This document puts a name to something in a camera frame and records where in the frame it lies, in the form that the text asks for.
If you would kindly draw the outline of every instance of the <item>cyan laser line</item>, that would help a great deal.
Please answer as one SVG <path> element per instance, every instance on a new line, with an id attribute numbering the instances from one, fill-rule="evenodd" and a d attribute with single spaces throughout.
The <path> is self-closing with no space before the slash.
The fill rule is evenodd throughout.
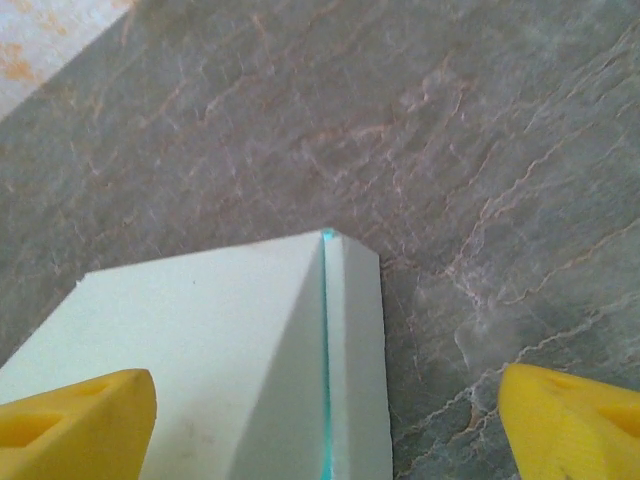
<path id="1" fill-rule="evenodd" d="M 323 294 L 323 336 L 324 336 L 324 414 L 325 452 L 321 480 L 333 478 L 333 442 L 331 431 L 331 384 L 329 383 L 329 312 L 327 311 L 327 241 L 335 237 L 332 229 L 322 231 L 322 294 Z"/>

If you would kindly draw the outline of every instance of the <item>stone surface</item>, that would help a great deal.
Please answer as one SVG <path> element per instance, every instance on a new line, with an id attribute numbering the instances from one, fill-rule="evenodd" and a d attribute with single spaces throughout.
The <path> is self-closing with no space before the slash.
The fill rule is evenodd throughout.
<path id="1" fill-rule="evenodd" d="M 516 478 L 505 362 L 640 389 L 639 18 L 142 1 L 0 124 L 0 361 L 89 270 L 332 226 L 382 256 L 396 477 Z"/>

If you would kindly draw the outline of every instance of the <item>yellow plastic part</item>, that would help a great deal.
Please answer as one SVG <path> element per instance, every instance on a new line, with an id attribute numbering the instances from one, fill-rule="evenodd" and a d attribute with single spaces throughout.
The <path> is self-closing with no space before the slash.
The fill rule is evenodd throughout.
<path id="1" fill-rule="evenodd" d="M 639 393 L 513 364 L 498 407 L 522 480 L 640 479 Z"/>
<path id="2" fill-rule="evenodd" d="M 147 370 L 0 406 L 0 480 L 135 480 L 156 418 Z"/>

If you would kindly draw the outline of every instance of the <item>white foam block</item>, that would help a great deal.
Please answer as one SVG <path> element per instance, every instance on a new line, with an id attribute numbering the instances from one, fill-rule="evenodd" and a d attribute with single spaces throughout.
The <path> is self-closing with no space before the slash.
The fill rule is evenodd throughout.
<path id="1" fill-rule="evenodd" d="M 392 478 L 378 256 L 342 236 L 326 241 L 334 478 Z"/>
<path id="2" fill-rule="evenodd" d="M 378 259 L 339 235 L 89 274 L 0 369 L 0 403 L 148 368 L 142 480 L 316 480 L 327 347 L 332 478 L 389 479 Z"/>

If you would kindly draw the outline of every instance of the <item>white polystyrene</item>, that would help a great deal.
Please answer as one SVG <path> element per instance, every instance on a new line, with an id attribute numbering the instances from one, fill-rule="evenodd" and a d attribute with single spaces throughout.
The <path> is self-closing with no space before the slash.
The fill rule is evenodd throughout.
<path id="1" fill-rule="evenodd" d="M 326 241 L 334 480 L 393 475 L 378 256 Z"/>
<path id="2" fill-rule="evenodd" d="M 321 249 L 313 233 L 87 275 L 0 369 L 0 403 L 148 368 L 141 480 L 319 478 Z"/>
<path id="3" fill-rule="evenodd" d="M 0 404 L 148 368 L 141 480 L 319 480 L 325 288 L 332 479 L 389 480 L 378 257 L 340 235 L 89 274 L 0 368 Z"/>

